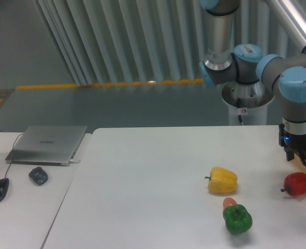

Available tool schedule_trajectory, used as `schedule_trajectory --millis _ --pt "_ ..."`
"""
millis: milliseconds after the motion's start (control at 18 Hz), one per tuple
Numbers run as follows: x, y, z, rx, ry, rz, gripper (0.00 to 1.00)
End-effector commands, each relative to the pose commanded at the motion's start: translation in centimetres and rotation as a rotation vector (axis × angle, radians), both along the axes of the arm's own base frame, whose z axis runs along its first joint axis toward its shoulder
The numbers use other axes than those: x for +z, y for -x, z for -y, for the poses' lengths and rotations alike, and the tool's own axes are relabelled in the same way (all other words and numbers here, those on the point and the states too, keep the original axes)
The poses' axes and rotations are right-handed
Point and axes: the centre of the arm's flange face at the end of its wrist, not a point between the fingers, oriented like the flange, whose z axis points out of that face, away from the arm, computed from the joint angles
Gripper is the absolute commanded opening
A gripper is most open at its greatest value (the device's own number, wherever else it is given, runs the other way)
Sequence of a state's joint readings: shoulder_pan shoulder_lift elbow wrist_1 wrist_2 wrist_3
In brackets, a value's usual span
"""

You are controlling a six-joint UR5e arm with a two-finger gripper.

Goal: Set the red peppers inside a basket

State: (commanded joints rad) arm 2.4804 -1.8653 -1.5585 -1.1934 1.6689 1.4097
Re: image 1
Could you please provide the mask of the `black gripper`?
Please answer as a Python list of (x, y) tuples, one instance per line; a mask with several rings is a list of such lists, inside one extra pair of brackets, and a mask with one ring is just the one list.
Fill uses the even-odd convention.
[(297, 151), (298, 157), (306, 167), (306, 134), (292, 134), (287, 132), (285, 127), (286, 125), (283, 123), (278, 125), (278, 142), (281, 147), (286, 148), (286, 160), (292, 161), (294, 159), (293, 151)]

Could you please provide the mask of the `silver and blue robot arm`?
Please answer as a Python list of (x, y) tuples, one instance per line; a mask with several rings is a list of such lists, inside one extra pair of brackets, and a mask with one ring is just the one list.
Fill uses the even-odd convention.
[(268, 8), (290, 36), (300, 54), (282, 58), (262, 56), (254, 45), (229, 51), (231, 25), (239, 1), (201, 1), (211, 26), (208, 52), (200, 63), (204, 82), (253, 86), (261, 83), (282, 105), (278, 140), (287, 160), (299, 157), (306, 167), (306, 11), (298, 1), (267, 1)]

